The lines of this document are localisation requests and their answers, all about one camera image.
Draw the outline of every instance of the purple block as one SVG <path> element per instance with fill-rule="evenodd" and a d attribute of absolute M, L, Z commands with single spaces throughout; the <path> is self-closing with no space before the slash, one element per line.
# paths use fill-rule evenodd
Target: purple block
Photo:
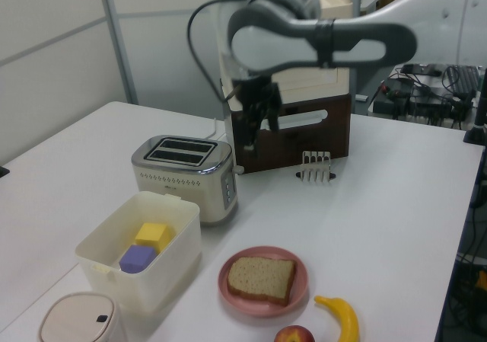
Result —
<path fill-rule="evenodd" d="M 156 258 L 155 249 L 145 245 L 131 245 L 120 260 L 120 268 L 123 272 L 138 273 L 151 264 Z"/>

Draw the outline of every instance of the silver toaster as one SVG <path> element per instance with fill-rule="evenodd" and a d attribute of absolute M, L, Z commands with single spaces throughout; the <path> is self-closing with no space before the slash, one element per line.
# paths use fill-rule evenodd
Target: silver toaster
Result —
<path fill-rule="evenodd" d="M 155 136 L 132 155 L 132 166 L 140 191 L 197 204 L 201 223 L 225 220 L 237 203 L 234 160 L 226 142 Z"/>

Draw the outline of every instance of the bread slice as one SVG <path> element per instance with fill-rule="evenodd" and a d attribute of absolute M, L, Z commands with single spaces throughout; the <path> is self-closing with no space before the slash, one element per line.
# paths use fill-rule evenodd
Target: bread slice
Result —
<path fill-rule="evenodd" d="M 230 268 L 228 291 L 245 299 L 289 304 L 296 263 L 264 257 L 242 257 Z"/>

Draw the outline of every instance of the apple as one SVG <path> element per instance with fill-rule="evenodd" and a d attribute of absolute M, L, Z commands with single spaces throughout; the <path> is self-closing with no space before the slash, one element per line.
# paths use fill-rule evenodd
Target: apple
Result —
<path fill-rule="evenodd" d="M 274 342 L 314 342 L 314 337 L 305 327 L 289 325 L 277 332 Z"/>

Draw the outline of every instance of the banana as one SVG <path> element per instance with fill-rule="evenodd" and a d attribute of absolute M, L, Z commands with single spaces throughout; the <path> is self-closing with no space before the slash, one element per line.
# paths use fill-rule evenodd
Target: banana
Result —
<path fill-rule="evenodd" d="M 325 305 L 339 319 L 342 333 L 338 342 L 358 342 L 358 319 L 350 304 L 340 298 L 329 299 L 324 296 L 315 296 L 314 301 Z"/>

